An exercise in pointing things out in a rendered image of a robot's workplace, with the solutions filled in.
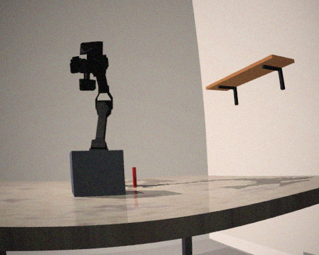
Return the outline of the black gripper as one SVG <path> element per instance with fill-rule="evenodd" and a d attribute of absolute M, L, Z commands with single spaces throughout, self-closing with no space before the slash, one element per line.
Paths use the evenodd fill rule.
<path fill-rule="evenodd" d="M 87 59 L 82 60 L 82 73 L 84 73 L 84 78 L 79 79 L 80 91 L 96 89 L 95 80 L 90 80 L 90 73 L 99 72 L 99 68 L 101 67 L 100 60 L 93 59 L 93 53 L 95 52 L 97 52 L 96 42 L 82 42 L 80 44 L 80 55 L 87 54 Z"/>

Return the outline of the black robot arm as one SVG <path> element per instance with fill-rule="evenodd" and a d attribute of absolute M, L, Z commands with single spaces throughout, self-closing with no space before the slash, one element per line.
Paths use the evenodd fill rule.
<path fill-rule="evenodd" d="M 106 70 L 109 66 L 107 55 L 103 55 L 103 42 L 96 41 L 97 43 L 97 52 L 93 53 L 93 60 L 100 60 L 101 67 L 99 72 L 92 73 L 93 77 L 96 77 L 98 83 L 98 95 L 95 98 L 95 109 L 97 110 L 98 123 L 97 123 L 97 132 L 95 139 L 92 139 L 92 145 L 89 151 L 92 150 L 109 150 L 107 148 L 107 143 L 105 141 L 106 129 L 107 129 L 107 118 L 111 114 L 112 110 L 112 95 L 109 92 L 109 86 L 106 78 Z M 79 56 L 74 56 L 70 62 L 71 73 L 82 73 L 82 60 Z M 99 94 L 107 93 L 111 100 L 97 100 Z"/>

